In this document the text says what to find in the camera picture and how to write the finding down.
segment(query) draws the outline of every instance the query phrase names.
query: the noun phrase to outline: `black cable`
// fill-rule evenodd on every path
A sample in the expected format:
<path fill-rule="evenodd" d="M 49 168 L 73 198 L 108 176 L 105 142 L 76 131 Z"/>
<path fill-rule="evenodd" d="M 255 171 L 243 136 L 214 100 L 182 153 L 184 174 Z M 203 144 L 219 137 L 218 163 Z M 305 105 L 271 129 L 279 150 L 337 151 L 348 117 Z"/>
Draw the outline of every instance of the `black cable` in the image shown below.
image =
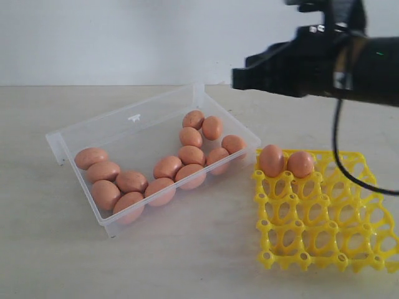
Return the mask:
<path fill-rule="evenodd" d="M 344 79 L 343 79 L 343 85 L 344 89 L 347 88 L 347 83 L 348 83 L 348 75 L 349 71 L 352 65 L 352 53 L 353 53 L 353 39 L 350 39 L 349 42 L 349 47 L 347 50 L 347 57 L 345 61 L 345 70 L 344 70 Z M 340 120 L 340 115 L 341 115 L 341 110 L 342 110 L 342 105 L 344 104 L 344 100 L 342 97 L 337 98 L 337 106 L 335 108 L 335 113 L 334 113 L 334 125 L 333 125 L 333 132 L 332 132 L 332 148 L 334 152 L 334 160 L 335 163 L 337 164 L 338 168 L 341 170 L 341 172 L 344 174 L 344 176 L 351 180 L 353 183 L 368 189 L 370 191 L 380 193 L 380 194 L 385 194 L 385 195 L 392 195 L 392 196 L 399 196 L 399 191 L 394 191 L 394 190 L 387 190 L 383 188 L 379 188 L 370 184 L 367 184 L 366 182 L 363 182 L 354 176 L 351 175 L 349 171 L 345 169 L 345 166 L 342 164 L 340 158 L 339 158 L 339 150 L 338 150 L 338 131 L 339 131 L 339 120 Z"/>

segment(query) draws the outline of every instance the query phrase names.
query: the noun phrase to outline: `white table surface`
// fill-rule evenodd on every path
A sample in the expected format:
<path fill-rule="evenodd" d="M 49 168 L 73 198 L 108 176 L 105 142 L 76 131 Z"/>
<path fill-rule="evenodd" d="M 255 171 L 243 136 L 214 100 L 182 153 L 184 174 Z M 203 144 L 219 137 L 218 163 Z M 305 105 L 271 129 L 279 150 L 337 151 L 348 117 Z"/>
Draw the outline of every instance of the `white table surface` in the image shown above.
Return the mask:
<path fill-rule="evenodd" d="M 193 196 L 191 213 L 165 210 L 156 224 L 109 239 L 44 135 L 172 88 L 0 88 L 0 298 L 398 297 L 399 272 L 265 270 L 251 169 Z M 263 145 L 330 149 L 334 99 L 207 91 Z M 340 133 L 341 149 L 361 151 L 380 185 L 394 189 L 398 124 L 396 108 L 348 102 Z M 384 205 L 399 221 L 399 197 Z"/>

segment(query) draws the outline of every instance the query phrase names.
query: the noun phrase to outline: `white wall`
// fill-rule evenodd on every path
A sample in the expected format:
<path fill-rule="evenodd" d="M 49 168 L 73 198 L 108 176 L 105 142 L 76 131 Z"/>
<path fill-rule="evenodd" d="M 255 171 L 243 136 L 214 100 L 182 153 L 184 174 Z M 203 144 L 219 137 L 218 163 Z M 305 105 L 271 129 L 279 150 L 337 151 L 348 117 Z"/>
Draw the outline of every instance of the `white wall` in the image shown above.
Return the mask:
<path fill-rule="evenodd" d="M 398 35 L 399 2 L 366 3 L 370 35 Z M 283 0 L 0 0 L 0 85 L 229 83 L 319 19 Z"/>

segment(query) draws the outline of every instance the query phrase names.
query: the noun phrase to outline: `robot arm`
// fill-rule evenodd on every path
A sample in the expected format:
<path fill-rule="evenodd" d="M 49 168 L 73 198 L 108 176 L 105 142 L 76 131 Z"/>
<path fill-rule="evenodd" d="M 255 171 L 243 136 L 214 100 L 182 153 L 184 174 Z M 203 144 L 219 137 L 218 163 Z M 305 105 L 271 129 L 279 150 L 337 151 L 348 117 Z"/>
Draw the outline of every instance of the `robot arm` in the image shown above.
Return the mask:
<path fill-rule="evenodd" d="M 369 38 L 362 0 L 285 3 L 299 12 L 320 11 L 323 24 L 299 27 L 292 41 L 247 57 L 244 68 L 233 69 L 233 88 L 399 107 L 399 37 Z"/>

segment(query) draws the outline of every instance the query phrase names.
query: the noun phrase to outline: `egg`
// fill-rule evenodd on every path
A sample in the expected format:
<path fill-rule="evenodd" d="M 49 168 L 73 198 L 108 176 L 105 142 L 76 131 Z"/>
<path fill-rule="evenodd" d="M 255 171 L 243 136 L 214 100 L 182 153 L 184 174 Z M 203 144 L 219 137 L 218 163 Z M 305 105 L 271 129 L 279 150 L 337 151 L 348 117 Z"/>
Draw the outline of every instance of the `egg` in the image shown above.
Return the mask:
<path fill-rule="evenodd" d="M 91 165 L 107 160 L 108 153 L 102 148 L 85 148 L 74 159 L 76 166 L 82 170 L 88 170 Z"/>
<path fill-rule="evenodd" d="M 199 130 L 202 127 L 204 119 L 205 115 L 202 111 L 193 110 L 185 115 L 182 123 L 183 128 L 188 126 L 196 130 Z"/>
<path fill-rule="evenodd" d="M 192 145 L 200 148 L 203 144 L 201 133 L 190 126 L 180 130 L 179 139 L 183 146 Z"/>
<path fill-rule="evenodd" d="M 143 193 L 148 186 L 147 178 L 138 171 L 123 171 L 117 176 L 116 183 L 124 193 L 140 192 Z"/>
<path fill-rule="evenodd" d="M 188 177 L 189 175 L 196 173 L 197 171 L 200 171 L 204 169 L 204 167 L 202 167 L 199 164 L 189 164 L 186 165 L 184 167 L 182 167 L 176 175 L 176 179 L 175 181 L 181 181 L 182 179 Z M 192 179 L 191 181 L 183 184 L 180 186 L 181 189 L 183 190 L 192 190 L 195 189 L 197 187 L 199 187 L 200 185 L 202 185 L 205 182 L 206 179 L 206 173 L 202 173 L 200 174 L 198 177 Z"/>
<path fill-rule="evenodd" d="M 173 185 L 175 182 L 169 178 L 160 178 L 156 179 L 149 183 L 147 189 L 145 189 L 145 197 L 149 197 L 152 194 L 161 191 L 162 189 Z M 170 189 L 168 192 L 162 194 L 159 198 L 149 202 L 148 204 L 153 207 L 159 207 L 167 204 L 173 199 L 173 196 L 176 194 L 176 188 Z"/>
<path fill-rule="evenodd" d="M 205 118 L 202 124 L 202 133 L 208 140 L 214 141 L 223 134 L 223 122 L 217 116 L 209 116 Z"/>
<path fill-rule="evenodd" d="M 224 159 L 229 156 L 229 152 L 225 148 L 214 148 L 210 151 L 208 157 L 206 157 L 206 165 L 212 165 L 213 163 L 218 162 L 219 160 Z M 230 162 L 227 162 L 221 166 L 218 166 L 211 170 L 211 174 L 218 176 L 223 174 L 229 168 Z"/>
<path fill-rule="evenodd" d="M 226 135 L 222 139 L 222 147 L 225 148 L 229 154 L 234 154 L 247 147 L 246 142 L 237 135 Z M 246 154 L 242 154 L 239 158 L 244 159 Z"/>
<path fill-rule="evenodd" d="M 90 183 L 94 183 L 101 179 L 114 182 L 119 173 L 120 167 L 118 164 L 111 161 L 101 161 L 88 168 L 86 179 Z"/>
<path fill-rule="evenodd" d="M 105 211 L 111 211 L 121 196 L 119 188 L 104 179 L 93 184 L 91 193 L 97 207 Z"/>
<path fill-rule="evenodd" d="M 259 167 L 270 178 L 275 178 L 284 170 L 284 154 L 277 145 L 265 146 L 259 155 Z"/>
<path fill-rule="evenodd" d="M 113 208 L 113 213 L 119 213 L 124 209 L 142 201 L 144 196 L 140 192 L 130 192 L 122 196 L 116 203 L 115 207 Z M 133 210 L 132 212 L 124 215 L 120 219 L 118 219 L 118 223 L 127 225 L 134 221 L 136 221 L 144 211 L 144 205 L 138 207 L 137 209 Z"/>
<path fill-rule="evenodd" d="M 183 167 L 183 162 L 176 156 L 167 156 L 159 160 L 154 167 L 153 176 L 155 179 L 175 179 L 176 173 Z"/>
<path fill-rule="evenodd" d="M 311 154 L 306 151 L 297 151 L 289 156 L 287 170 L 292 172 L 294 177 L 303 179 L 314 171 L 314 160 Z"/>
<path fill-rule="evenodd" d="M 199 164 L 205 165 L 206 156 L 203 151 L 192 145 L 186 145 L 179 149 L 178 156 L 183 164 Z"/>

